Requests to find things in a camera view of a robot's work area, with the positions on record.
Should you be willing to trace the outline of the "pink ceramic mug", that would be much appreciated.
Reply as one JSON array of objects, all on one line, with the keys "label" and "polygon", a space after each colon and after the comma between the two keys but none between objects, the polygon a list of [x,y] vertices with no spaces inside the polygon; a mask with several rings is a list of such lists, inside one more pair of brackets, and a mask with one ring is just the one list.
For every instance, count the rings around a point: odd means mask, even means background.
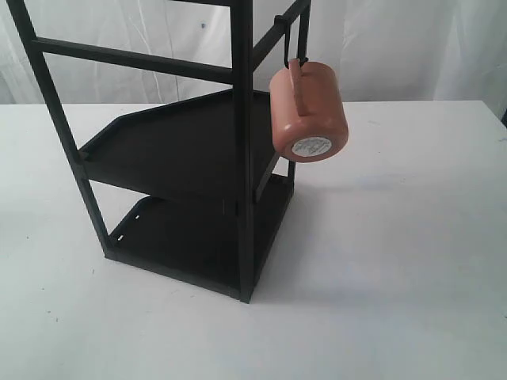
[{"label": "pink ceramic mug", "polygon": [[292,59],[269,83],[275,151],[293,162],[326,160],[342,150],[349,128],[334,70]]}]

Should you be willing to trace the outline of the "black metal hook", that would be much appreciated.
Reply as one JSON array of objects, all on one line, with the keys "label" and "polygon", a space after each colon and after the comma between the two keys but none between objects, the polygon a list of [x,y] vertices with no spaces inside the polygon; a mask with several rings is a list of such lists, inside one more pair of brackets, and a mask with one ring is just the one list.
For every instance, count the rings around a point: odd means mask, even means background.
[{"label": "black metal hook", "polygon": [[[289,48],[291,39],[292,22],[283,15],[276,15],[274,18],[274,25],[282,26],[284,30],[284,65],[288,67],[289,61]],[[309,29],[309,16],[301,13],[299,15],[299,34],[297,42],[296,58],[299,61],[299,66],[302,67],[307,61],[307,40]]]}]

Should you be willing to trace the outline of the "black metal shelf rack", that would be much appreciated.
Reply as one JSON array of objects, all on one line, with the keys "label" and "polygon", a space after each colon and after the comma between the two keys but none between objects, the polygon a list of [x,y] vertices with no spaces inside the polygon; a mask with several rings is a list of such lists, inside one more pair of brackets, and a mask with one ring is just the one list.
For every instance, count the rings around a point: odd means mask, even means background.
[{"label": "black metal shelf rack", "polygon": [[[253,4],[227,1],[231,67],[38,36],[23,1],[8,7],[107,259],[249,302],[294,192],[274,173],[269,94],[254,71],[311,4],[294,1],[253,40]],[[217,82],[224,91],[124,114],[77,146],[46,54]]]}]

